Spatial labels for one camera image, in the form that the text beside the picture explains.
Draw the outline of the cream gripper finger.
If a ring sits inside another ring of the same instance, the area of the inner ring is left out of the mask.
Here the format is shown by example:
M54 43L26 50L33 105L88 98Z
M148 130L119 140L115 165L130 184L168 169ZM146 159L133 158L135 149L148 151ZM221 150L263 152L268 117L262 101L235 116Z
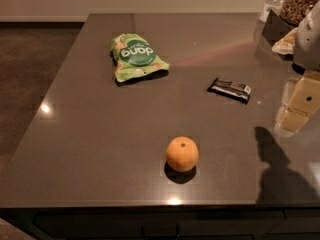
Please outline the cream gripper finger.
M279 127L296 133L319 109L320 81L306 76L290 79L284 87Z

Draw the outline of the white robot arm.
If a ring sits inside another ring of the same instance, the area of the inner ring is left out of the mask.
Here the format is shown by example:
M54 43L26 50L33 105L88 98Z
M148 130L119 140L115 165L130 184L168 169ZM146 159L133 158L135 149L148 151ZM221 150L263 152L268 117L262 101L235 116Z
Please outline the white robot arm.
M296 133L320 108L320 1L298 26L293 62L304 73L299 80L288 82L277 126Z

